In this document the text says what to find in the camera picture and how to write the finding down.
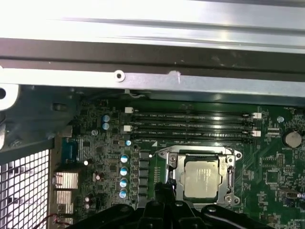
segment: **green circuit board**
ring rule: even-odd
[[[126,113],[126,107],[133,112]],[[110,118],[107,122],[103,120],[105,115]],[[300,108],[96,100],[83,102],[81,113],[72,124],[73,137],[63,139],[62,163],[93,160],[80,172],[84,179],[79,182],[73,210],[79,219],[118,203],[136,207],[140,197],[152,199],[154,184],[164,182],[166,171],[166,161],[155,154],[157,150],[174,145],[228,146],[243,153],[236,162],[234,182],[240,203],[229,208],[275,228],[305,228],[304,202],[287,200],[279,192],[282,187],[305,192],[303,143],[295,148],[283,144],[287,132],[297,132],[303,138],[305,118]],[[259,135],[249,134],[252,131]],[[145,163],[140,159],[141,153],[150,155]],[[122,156],[127,156],[127,163],[122,163]],[[122,176],[122,168],[128,171],[127,175]],[[139,181],[141,169],[148,174]],[[94,174],[102,179],[95,180]],[[127,181],[124,188],[120,185],[122,178]],[[147,193],[139,195],[139,186]],[[88,193],[94,193],[99,200],[90,209],[84,207],[83,201]]]

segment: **ram slot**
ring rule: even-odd
[[[145,116],[132,116],[132,121],[166,121],[166,122],[195,122],[195,123],[206,123],[206,122],[226,122],[231,124],[236,123],[251,123],[252,120],[249,118],[240,118],[240,117],[219,117],[219,116],[197,116],[191,114],[183,115],[145,115]]]
[[[241,118],[251,118],[253,115],[251,113],[245,112],[222,112],[222,111],[169,111],[169,110],[153,110],[153,111],[137,111],[133,113],[133,115],[137,116],[145,116],[145,115],[193,115],[193,116],[217,116],[217,117],[241,117]]]
[[[198,130],[205,129],[220,129],[220,130],[235,130],[235,131],[251,131],[253,128],[239,124],[225,124],[218,123],[171,123],[171,122],[156,122],[156,121],[142,121],[130,122],[135,129],[160,129],[160,130]]]
[[[150,140],[150,141],[158,141],[158,140],[173,140],[172,136],[164,136],[164,135],[132,135],[131,139],[134,140]],[[209,142],[240,142],[245,144],[250,144],[253,142],[252,138],[249,137],[201,137],[201,136],[175,136],[174,141],[209,141]]]

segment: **screw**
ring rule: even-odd
[[[177,202],[175,203],[175,205],[176,205],[177,207],[181,207],[181,206],[183,206],[183,202],[177,201]]]
[[[216,208],[214,208],[214,207],[208,207],[208,211],[209,211],[209,212],[216,212]]]
[[[228,202],[228,203],[231,203],[232,202],[232,198],[230,196],[226,196],[225,197],[225,200]]]
[[[171,156],[170,161],[176,161],[176,157],[175,156]]]
[[[283,121],[285,121],[284,117],[278,116],[277,122],[282,123]]]

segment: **dimm slot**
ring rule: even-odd
[[[222,120],[207,120],[207,119],[196,119],[194,116],[185,117],[143,117],[137,116],[132,117],[132,122],[168,122],[168,123],[177,123],[177,122],[186,122],[186,123],[207,123],[207,124],[229,124],[229,125],[245,125],[245,126],[253,126],[253,122],[249,119],[240,119],[240,120],[230,120],[230,119],[222,119]]]
[[[205,129],[232,130],[232,131],[252,131],[252,127],[242,125],[212,125],[195,123],[159,123],[159,122],[131,122],[134,129],[160,129],[160,130],[198,130]]]
[[[244,135],[251,135],[252,131],[251,130],[243,130],[243,129],[203,129],[203,128],[140,128],[140,127],[134,127],[133,128],[133,133],[145,133],[145,132],[157,132],[157,133],[170,133],[170,132],[175,132],[175,133],[204,133],[204,134],[215,134],[215,133],[219,133],[219,134],[244,134]]]
[[[158,140],[172,140],[172,136],[156,136],[156,135],[132,135],[131,139],[133,140],[151,140],[151,141],[158,141]],[[209,141],[209,142],[240,142],[240,143],[245,143],[245,144],[250,144],[253,142],[251,138],[247,137],[194,137],[194,136],[176,136],[175,141]]]
[[[251,113],[246,112],[222,112],[222,111],[177,111],[174,112],[170,110],[153,110],[153,111],[137,111],[133,113],[133,115],[210,115],[210,116],[223,116],[223,117],[243,117],[243,118],[251,118]]]

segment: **cable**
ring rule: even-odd
[[[71,225],[70,223],[58,221],[58,215],[56,213],[52,213],[52,214],[47,215],[45,218],[43,218],[43,220],[39,224],[37,224],[35,227],[33,227],[33,229],[38,229],[39,226],[41,224],[43,224],[45,221],[47,221],[47,219],[50,217],[54,217],[54,221],[53,221],[54,224],[60,224],[60,225],[65,225],[65,226]]]
[[[42,220],[39,224],[37,224],[35,227],[33,227],[33,229],[39,228],[39,226],[40,226],[41,224],[43,224],[45,221],[47,221],[48,218],[50,218],[50,217],[52,217],[52,216],[53,216],[53,217],[57,217],[57,214],[52,213],[52,214],[47,215],[45,218],[43,218],[43,220]]]
[[[139,99],[141,97],[145,97],[144,94],[132,94],[129,89],[125,89],[124,94],[128,94],[131,98]]]

